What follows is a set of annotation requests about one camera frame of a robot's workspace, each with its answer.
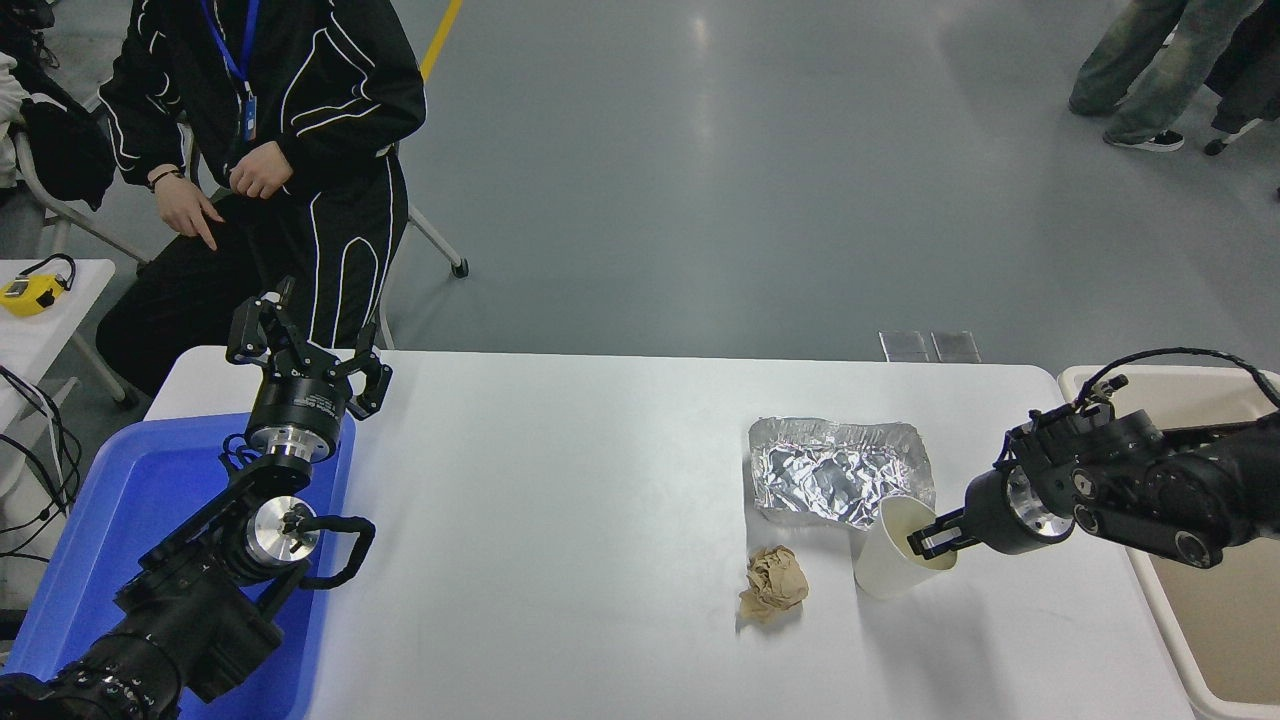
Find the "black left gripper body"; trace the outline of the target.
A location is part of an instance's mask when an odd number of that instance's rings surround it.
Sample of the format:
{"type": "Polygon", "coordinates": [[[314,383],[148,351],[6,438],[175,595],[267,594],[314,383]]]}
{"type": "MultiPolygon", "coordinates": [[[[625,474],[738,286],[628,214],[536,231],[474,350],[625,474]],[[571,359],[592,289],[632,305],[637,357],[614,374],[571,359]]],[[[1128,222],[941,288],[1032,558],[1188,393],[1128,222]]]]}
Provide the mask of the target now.
{"type": "Polygon", "coordinates": [[[293,427],[319,437],[338,437],[352,397],[349,380],[293,375],[262,365],[262,382],[247,424],[247,436],[293,427]]]}

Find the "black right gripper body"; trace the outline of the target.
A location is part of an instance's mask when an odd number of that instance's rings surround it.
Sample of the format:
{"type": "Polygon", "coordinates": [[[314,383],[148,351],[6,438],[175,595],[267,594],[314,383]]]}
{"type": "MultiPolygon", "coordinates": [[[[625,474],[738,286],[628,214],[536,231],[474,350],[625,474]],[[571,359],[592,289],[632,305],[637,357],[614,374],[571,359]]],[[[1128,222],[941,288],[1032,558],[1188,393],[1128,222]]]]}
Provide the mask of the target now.
{"type": "Polygon", "coordinates": [[[1007,469],[974,478],[965,493],[964,533],[1006,555],[1027,552],[1025,527],[1009,505],[1007,469]]]}

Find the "person's right hand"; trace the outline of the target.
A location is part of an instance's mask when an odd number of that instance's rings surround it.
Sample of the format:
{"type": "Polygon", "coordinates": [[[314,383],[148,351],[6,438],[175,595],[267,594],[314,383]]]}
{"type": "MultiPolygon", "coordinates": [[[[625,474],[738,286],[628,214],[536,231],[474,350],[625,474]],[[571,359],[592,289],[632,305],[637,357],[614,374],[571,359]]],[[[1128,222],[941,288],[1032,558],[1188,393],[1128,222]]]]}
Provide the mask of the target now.
{"type": "Polygon", "coordinates": [[[154,195],[160,218],[174,232],[200,238],[214,252],[219,250],[214,231],[224,218],[201,188],[170,168],[155,178],[154,195]]]}

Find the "person's left hand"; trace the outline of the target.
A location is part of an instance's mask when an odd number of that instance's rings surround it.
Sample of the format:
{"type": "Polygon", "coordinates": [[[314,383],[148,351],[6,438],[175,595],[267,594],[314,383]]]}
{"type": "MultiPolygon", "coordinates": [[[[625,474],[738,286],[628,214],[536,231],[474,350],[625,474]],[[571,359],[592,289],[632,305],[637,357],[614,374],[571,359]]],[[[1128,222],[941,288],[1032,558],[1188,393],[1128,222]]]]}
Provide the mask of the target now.
{"type": "Polygon", "coordinates": [[[242,156],[228,174],[229,190],[250,199],[266,200],[294,174],[294,168],[276,141],[262,143],[242,156]]]}

